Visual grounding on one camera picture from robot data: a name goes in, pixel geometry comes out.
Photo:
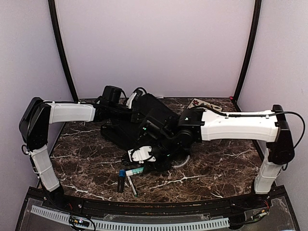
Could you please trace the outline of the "white green glue stick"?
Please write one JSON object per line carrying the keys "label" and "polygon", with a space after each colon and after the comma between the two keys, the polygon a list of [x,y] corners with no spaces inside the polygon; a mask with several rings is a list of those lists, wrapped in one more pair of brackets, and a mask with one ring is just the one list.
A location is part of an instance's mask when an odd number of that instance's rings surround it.
{"label": "white green glue stick", "polygon": [[133,176],[133,175],[141,174],[143,172],[143,169],[144,169],[144,167],[127,170],[126,175],[127,176]]}

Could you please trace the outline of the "blue cap white pen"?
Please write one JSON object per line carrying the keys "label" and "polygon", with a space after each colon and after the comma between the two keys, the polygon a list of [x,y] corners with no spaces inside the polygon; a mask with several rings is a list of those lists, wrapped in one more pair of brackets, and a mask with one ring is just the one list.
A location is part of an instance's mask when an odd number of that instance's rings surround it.
{"label": "blue cap white pen", "polygon": [[131,186],[131,188],[132,188],[134,197],[137,197],[138,194],[137,194],[136,188],[135,188],[135,186],[134,186],[134,184],[133,184],[133,182],[132,182],[131,177],[130,177],[130,176],[127,176],[127,178],[128,178],[128,182],[129,182],[129,184],[130,184],[130,186]]}

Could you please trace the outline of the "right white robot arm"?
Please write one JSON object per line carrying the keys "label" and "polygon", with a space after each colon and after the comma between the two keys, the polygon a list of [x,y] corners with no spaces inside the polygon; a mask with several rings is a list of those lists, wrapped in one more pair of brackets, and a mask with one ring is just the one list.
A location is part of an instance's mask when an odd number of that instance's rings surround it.
{"label": "right white robot arm", "polygon": [[295,156],[298,143],[293,142],[287,111],[275,104],[260,112],[219,112],[206,105],[185,109],[180,116],[167,117],[151,110],[143,120],[140,136],[149,136],[151,143],[139,148],[153,154],[157,160],[167,160],[180,150],[188,150],[195,142],[240,139],[260,140],[266,143],[266,153],[254,180],[254,191],[246,197],[250,209],[257,208],[269,193],[282,167]]}

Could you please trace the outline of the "black student backpack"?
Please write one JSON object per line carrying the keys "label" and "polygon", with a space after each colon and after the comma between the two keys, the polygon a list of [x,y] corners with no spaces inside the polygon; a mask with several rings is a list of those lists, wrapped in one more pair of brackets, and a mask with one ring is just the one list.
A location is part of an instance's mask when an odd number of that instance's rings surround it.
{"label": "black student backpack", "polygon": [[126,151],[151,146],[153,152],[172,152],[172,165],[188,157],[195,141],[195,127],[181,123],[180,115],[149,93],[142,95],[137,103],[149,105],[149,112],[141,123],[107,119],[107,123],[101,125],[101,135]]}

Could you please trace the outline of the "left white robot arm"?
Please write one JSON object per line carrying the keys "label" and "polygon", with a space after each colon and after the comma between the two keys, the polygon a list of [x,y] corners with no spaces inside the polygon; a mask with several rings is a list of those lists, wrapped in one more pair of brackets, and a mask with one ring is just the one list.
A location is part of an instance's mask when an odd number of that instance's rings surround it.
{"label": "left white robot arm", "polygon": [[138,87],[120,103],[124,91],[118,87],[106,86],[102,95],[92,103],[46,101],[40,97],[31,100],[19,123],[24,141],[21,149],[23,154],[30,157],[34,172],[43,187],[51,193],[49,202],[56,209],[65,209],[68,199],[59,192],[61,184],[50,160],[47,147],[49,126],[75,121],[102,122],[111,118],[136,122],[141,116],[137,101],[146,93],[144,88]]}

